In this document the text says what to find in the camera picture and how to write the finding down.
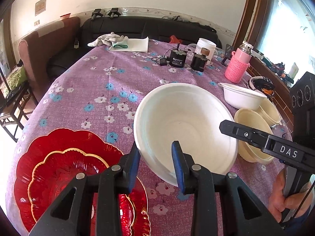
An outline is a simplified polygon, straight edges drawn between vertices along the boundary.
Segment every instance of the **table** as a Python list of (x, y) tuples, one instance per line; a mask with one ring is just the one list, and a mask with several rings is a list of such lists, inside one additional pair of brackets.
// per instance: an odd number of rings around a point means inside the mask
[[(15, 169), (35, 138), (56, 128), (86, 129), (126, 154), (134, 141), (133, 118), (140, 101), (152, 89), (171, 82), (190, 83), (208, 90), (234, 116), (237, 110), (225, 102), (223, 89), (218, 86), (218, 82), (230, 83), (224, 77), (225, 67), (217, 61), (219, 58), (214, 57), (203, 73), (195, 72), (187, 65), (174, 68), (151, 61), (152, 57), (163, 55), (172, 47), (175, 45), (154, 40), (149, 41), (148, 53), (109, 52), (108, 47), (99, 46), (52, 84), (24, 127), (7, 184), (7, 215), (22, 236), (26, 236), (27, 231), (21, 223), (13, 195)], [(249, 79), (246, 74), (238, 85), (245, 87)], [(284, 132), (289, 134), (283, 120), (273, 132), (280, 137)], [(272, 183), (282, 168), (277, 160), (264, 166), (246, 162), (238, 155), (231, 171), (236, 172), (267, 205)], [(143, 160), (138, 177), (148, 195), (151, 235), (190, 235), (193, 196), (180, 194), (177, 187), (158, 178)]]

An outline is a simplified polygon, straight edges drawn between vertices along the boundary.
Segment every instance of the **floor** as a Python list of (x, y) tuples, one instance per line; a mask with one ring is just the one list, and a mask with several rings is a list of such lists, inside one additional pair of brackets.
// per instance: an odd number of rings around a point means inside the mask
[[(22, 118), (22, 125), (26, 124), (26, 120)], [(10, 132), (14, 132), (16, 125), (8, 125), (7, 128)], [(19, 128), (16, 132), (16, 137), (19, 138), (22, 135), (22, 130)], [(6, 213), (5, 207), (5, 192), (8, 179), (9, 170), (13, 158), (14, 149), (16, 143), (14, 140), (0, 127), (0, 206)]]

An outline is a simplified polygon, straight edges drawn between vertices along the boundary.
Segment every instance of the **window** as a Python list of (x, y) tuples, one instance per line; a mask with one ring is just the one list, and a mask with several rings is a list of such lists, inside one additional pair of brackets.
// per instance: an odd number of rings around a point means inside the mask
[(273, 0), (267, 29), (257, 47), (272, 63), (283, 62), (287, 74), (295, 63), (294, 82), (306, 71), (315, 74), (313, 20), (300, 0)]

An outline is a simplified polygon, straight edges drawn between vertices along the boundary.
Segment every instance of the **black leather sofa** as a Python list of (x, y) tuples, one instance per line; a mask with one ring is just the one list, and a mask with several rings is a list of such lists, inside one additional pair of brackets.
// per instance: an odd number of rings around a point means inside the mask
[(47, 74), (50, 81), (55, 80), (76, 61), (82, 58), (93, 47), (87, 44), (93, 42), (100, 35), (114, 32), (129, 38), (146, 38), (169, 42), (170, 36), (175, 35), (182, 40), (182, 44), (197, 43), (199, 38), (214, 42), (218, 48), (222, 44), (216, 30), (210, 26), (199, 23), (187, 23), (162, 18), (151, 17), (101, 17), (94, 20), (88, 19), (77, 33), (79, 48), (74, 48), (74, 43), (50, 58), (47, 64)]

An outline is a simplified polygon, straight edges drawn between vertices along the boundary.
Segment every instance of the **pink knitted cover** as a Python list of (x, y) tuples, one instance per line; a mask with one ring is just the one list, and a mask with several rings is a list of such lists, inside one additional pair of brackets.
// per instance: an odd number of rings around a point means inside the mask
[(233, 83), (239, 83), (250, 64), (244, 64), (235, 58), (235, 52), (232, 52), (232, 59), (225, 71), (225, 77)]

